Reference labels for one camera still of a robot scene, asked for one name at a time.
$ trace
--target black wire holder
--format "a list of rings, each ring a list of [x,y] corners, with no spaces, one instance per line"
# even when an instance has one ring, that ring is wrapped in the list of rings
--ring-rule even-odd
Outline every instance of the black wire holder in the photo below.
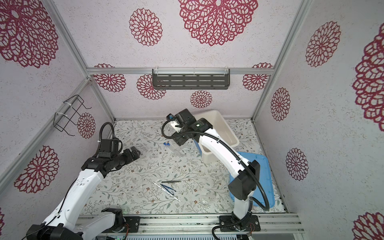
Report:
[[[71,99],[73,99],[74,97],[76,97],[76,98],[73,100],[73,102],[72,102],[72,103],[69,103],[68,101],[71,100]],[[76,100],[79,101],[79,103],[80,103],[80,105],[78,106],[77,109],[75,109],[75,108],[72,106],[72,105],[75,103]],[[91,109],[92,107],[87,108],[87,107],[84,105],[84,100],[83,100],[83,99],[80,97],[80,95],[78,95],[78,94],[76,94],[76,95],[74,95],[74,96],[68,98],[68,99],[65,100],[63,103],[68,104],[68,105],[70,106],[70,108],[68,108],[64,113],[55,113],[55,115],[53,116],[53,126],[54,126],[57,130],[59,130],[60,132],[63,132],[63,131],[64,131],[64,132],[66,132],[69,136],[74,136],[74,135],[69,134],[69,133],[65,130],[66,126],[68,125],[69,122],[73,123],[73,124],[76,125],[76,126],[78,125],[78,124],[76,124],[76,123],[74,123],[74,122],[72,121],[72,118],[73,118],[73,116],[74,116],[75,114],[78,114],[79,116],[81,116],[81,115],[79,114],[79,112],[78,112],[78,110],[79,110],[79,108],[80,108],[81,106],[83,106],[85,109]],[[66,113],[69,109],[71,109],[71,108],[74,110],[74,113],[73,113],[72,116],[69,118],[68,115],[66,115],[65,113]],[[56,122],[56,115],[62,115],[62,116],[66,117],[66,118],[68,119],[68,122],[65,124],[64,127],[62,127],[62,126],[59,125],[59,122],[60,122],[60,120],[61,120],[61,117],[60,117],[59,120]]]

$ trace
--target white plastic bin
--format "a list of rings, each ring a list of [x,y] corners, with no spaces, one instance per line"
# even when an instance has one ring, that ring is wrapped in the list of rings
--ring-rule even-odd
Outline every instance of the white plastic bin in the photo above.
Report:
[[[239,145],[240,141],[236,137],[235,133],[229,127],[228,123],[225,121],[223,116],[217,110],[208,111],[205,113],[194,114],[196,120],[200,118],[205,118],[209,121],[214,129],[218,132],[220,137],[231,147],[236,147]],[[203,147],[201,143],[197,143],[195,141],[196,147],[200,151],[201,159],[204,163],[212,163],[215,161],[219,161],[219,159],[207,148]]]

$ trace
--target wall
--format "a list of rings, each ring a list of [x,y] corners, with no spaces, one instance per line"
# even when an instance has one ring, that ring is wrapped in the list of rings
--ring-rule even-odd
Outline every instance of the wall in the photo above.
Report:
[[[111,74],[105,76],[116,78]],[[184,108],[192,114],[215,109],[227,118],[249,118],[262,90],[246,89],[242,84],[243,75],[230,77],[231,85],[227,90],[155,90],[151,75],[136,74],[124,75],[126,89],[123,91],[100,89],[116,118],[164,118]],[[98,82],[100,78],[100,75],[95,77]]]
[[[42,4],[18,3],[0,1],[0,174],[84,81]],[[108,117],[90,86],[81,96],[92,108],[81,107],[84,115],[73,118],[79,129],[66,128],[75,136],[54,130],[2,194],[0,239],[21,239],[31,224],[40,224],[96,151],[98,129]]]
[[[271,68],[301,1],[55,2],[89,67]],[[154,90],[149,75],[95,79],[115,116],[125,119],[163,118],[184,108],[249,118],[267,81],[231,75],[228,90],[195,93]]]
[[[382,1],[315,0],[256,119],[310,239],[384,236],[383,11]]]
[[[68,124],[64,131],[54,130],[42,143],[41,149],[8,186],[0,199],[3,214],[0,239],[21,239],[31,224],[40,224],[60,203],[71,183],[81,171],[81,166],[97,149],[99,130],[109,121],[93,90],[87,86],[80,94],[84,105],[79,108],[81,117],[73,117],[79,127]],[[61,120],[61,126],[67,120]]]
[[[0,3],[0,174],[84,79],[40,2],[25,3]]]
[[[55,3],[88,66],[252,67],[274,64],[300,0]]]

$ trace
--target red wire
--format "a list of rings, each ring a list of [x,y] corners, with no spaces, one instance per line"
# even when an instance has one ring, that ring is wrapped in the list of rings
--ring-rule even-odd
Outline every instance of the red wire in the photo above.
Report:
[[[256,227],[255,227],[255,225],[253,225],[253,223],[249,223],[249,227],[251,228],[251,232],[250,232],[250,234],[252,234],[252,232],[256,229]]]
[[[124,237],[124,239],[127,239],[127,236],[128,236],[128,231],[129,231],[129,224],[125,224],[125,226],[127,226],[127,233],[125,234],[125,237]]]

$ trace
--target tweezers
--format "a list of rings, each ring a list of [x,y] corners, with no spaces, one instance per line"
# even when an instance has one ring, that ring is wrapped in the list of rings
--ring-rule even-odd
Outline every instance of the tweezers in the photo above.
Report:
[[[164,181],[164,182],[161,182],[161,183],[174,183],[174,182],[181,182],[180,180],[177,180],[177,181]]]
[[[170,187],[168,187],[168,186],[165,186],[164,184],[160,184],[167,192],[169,192],[170,194],[172,194],[172,195],[175,195],[175,194],[173,194],[173,193],[171,193],[168,189],[170,189],[170,190],[173,190],[173,191],[175,191],[176,192],[176,190],[175,189],[172,189],[172,188],[170,188]]]

